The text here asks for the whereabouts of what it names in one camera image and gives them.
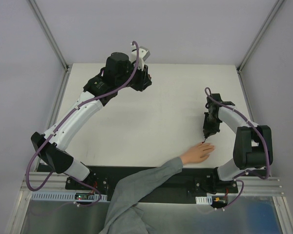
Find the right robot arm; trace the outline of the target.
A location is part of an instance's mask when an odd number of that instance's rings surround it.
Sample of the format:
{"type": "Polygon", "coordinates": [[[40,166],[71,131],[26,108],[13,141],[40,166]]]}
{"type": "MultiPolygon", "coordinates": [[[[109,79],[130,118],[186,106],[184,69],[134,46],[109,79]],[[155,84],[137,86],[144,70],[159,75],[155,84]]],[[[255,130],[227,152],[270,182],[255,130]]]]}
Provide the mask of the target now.
{"type": "Polygon", "coordinates": [[[273,162],[270,127],[248,120],[233,102],[223,101],[220,94],[210,93],[209,88],[205,92],[207,112],[204,113],[204,138],[220,132],[220,124],[225,123],[235,133],[235,142],[232,159],[213,169],[211,175],[199,182],[199,188],[210,194],[220,193],[247,173],[267,179],[273,162]]]}

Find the grey sleeved forearm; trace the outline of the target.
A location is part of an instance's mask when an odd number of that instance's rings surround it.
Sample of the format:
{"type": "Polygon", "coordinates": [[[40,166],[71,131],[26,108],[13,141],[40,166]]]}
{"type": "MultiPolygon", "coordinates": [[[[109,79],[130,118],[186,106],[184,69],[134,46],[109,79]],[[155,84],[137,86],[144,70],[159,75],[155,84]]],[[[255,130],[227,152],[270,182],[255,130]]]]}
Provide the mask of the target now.
{"type": "Polygon", "coordinates": [[[135,205],[180,173],[183,163],[173,158],[160,167],[143,170],[121,179],[114,190],[105,218],[102,234],[155,234],[157,231],[143,221],[144,211],[135,205]]]}

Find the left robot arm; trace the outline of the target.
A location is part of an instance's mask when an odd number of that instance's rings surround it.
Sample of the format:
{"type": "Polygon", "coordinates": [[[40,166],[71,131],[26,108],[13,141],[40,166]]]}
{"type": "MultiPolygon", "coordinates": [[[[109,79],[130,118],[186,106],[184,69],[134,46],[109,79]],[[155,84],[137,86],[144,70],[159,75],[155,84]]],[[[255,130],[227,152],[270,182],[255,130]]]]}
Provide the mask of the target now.
{"type": "Polygon", "coordinates": [[[31,141],[38,157],[52,171],[76,178],[82,189],[90,189],[93,177],[90,169],[66,152],[69,143],[82,126],[107,103],[118,91],[130,87],[142,92],[152,84],[145,61],[150,51],[144,47],[133,49],[131,56],[112,53],[99,74],[91,78],[65,116],[43,134],[35,132],[31,141]]]}

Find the mannequin hand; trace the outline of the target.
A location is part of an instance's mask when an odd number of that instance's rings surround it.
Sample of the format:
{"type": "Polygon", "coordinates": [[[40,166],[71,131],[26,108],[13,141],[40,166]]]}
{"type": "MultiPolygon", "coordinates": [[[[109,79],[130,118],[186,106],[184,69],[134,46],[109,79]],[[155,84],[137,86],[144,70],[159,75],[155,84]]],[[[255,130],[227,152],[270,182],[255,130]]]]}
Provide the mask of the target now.
{"type": "Polygon", "coordinates": [[[180,156],[184,165],[191,163],[201,163],[208,159],[210,154],[215,150],[215,146],[211,143],[199,143],[189,148],[180,156]]]}

